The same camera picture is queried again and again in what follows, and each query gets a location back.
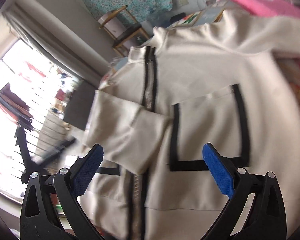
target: wooden chair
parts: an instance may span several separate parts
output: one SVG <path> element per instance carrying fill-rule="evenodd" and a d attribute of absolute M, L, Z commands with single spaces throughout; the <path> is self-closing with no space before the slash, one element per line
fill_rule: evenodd
<path fill-rule="evenodd" d="M 112 48 L 122 57 L 124 57 L 124 53 L 119 50 L 125 50 L 126 52 L 129 52 L 129 50 L 123 45 L 127 40 L 131 39 L 132 37 L 136 36 L 138 33 L 141 33 L 147 40 L 149 39 L 148 34 L 144 30 L 144 28 L 141 26 L 141 24 L 136 20 L 136 18 L 127 10 L 127 5 L 122 6 L 121 8 L 114 10 L 111 12 L 111 14 L 108 16 L 108 18 L 100 25 L 99 29 L 103 29 L 114 39 L 114 44 L 112 45 Z M 115 18 L 120 12 L 126 11 L 127 14 L 133 19 L 135 22 L 132 26 L 130 26 L 128 29 L 126 29 L 119 37 L 115 37 L 107 28 L 105 28 L 105 25 Z"/>

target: black pocket trim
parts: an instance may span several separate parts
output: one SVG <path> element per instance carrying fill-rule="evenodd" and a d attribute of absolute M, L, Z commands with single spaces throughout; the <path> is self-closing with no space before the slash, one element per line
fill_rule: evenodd
<path fill-rule="evenodd" d="M 248 167 L 250 158 L 250 136 L 247 122 L 247 114 L 244 107 L 243 98 L 238 84 L 231 86 L 237 105 L 241 129 L 241 154 L 239 157 L 230 158 L 236 167 Z M 173 106 L 174 119 L 170 141 L 169 168 L 170 171 L 208 171 L 204 160 L 179 161 L 178 159 L 178 129 L 179 129 L 179 104 Z"/>
<path fill-rule="evenodd" d="M 120 176 L 120 165 L 118 164 L 116 168 L 99 167 L 96 173 Z"/>

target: jacket sleeve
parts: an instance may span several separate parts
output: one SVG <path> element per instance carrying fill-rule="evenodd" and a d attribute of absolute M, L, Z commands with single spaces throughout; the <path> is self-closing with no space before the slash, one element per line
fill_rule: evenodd
<path fill-rule="evenodd" d="M 239 53 L 272 51 L 276 58 L 300 58 L 300 19 L 256 17 L 225 10 L 220 23 L 206 25 L 204 35 L 219 47 Z"/>
<path fill-rule="evenodd" d="M 156 154 L 168 120 L 137 103 L 96 90 L 84 144 L 100 144 L 106 160 L 142 174 Z"/>

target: curtain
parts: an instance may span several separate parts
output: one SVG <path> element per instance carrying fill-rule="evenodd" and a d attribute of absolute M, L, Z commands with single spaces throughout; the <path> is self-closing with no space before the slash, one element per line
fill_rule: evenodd
<path fill-rule="evenodd" d="M 53 64 L 98 87 L 102 76 L 18 4 L 11 6 L 2 15 L 25 42 L 45 55 Z"/>

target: hanging clothes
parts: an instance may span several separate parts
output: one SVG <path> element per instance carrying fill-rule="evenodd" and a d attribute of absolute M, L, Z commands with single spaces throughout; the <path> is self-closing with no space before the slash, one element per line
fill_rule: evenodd
<path fill-rule="evenodd" d="M 9 105 L 13 106 L 15 109 L 19 110 L 22 114 L 25 114 L 26 116 L 33 118 L 33 115 L 29 113 L 26 109 L 22 108 L 21 106 L 17 105 L 15 102 L 13 102 L 10 98 L 5 96 L 3 93 L 0 93 L 0 97 L 6 101 Z"/>
<path fill-rule="evenodd" d="M 16 103 L 17 105 L 21 106 L 23 109 L 26 109 L 27 111 L 30 110 L 29 106 L 21 100 L 20 97 L 18 97 L 16 94 L 12 93 L 10 90 L 10 84 L 6 84 L 1 90 L 0 93 L 4 94 L 6 97 L 8 97 L 11 101 Z"/>
<path fill-rule="evenodd" d="M 25 129 L 29 131 L 33 130 L 33 127 L 31 125 L 32 120 L 28 116 L 22 114 L 18 109 L 15 109 L 13 106 L 11 106 L 6 101 L 4 101 L 1 96 L 0 96 L 0 104 L 3 105 L 5 108 L 7 108 L 10 112 L 12 112 L 16 117 L 18 117 L 18 123 L 21 126 L 23 126 Z"/>
<path fill-rule="evenodd" d="M 5 117 L 7 117 L 11 122 L 15 124 L 18 123 L 18 117 L 16 117 L 12 112 L 10 112 L 7 108 L 5 108 L 3 105 L 0 104 L 0 114 L 1 113 Z"/>

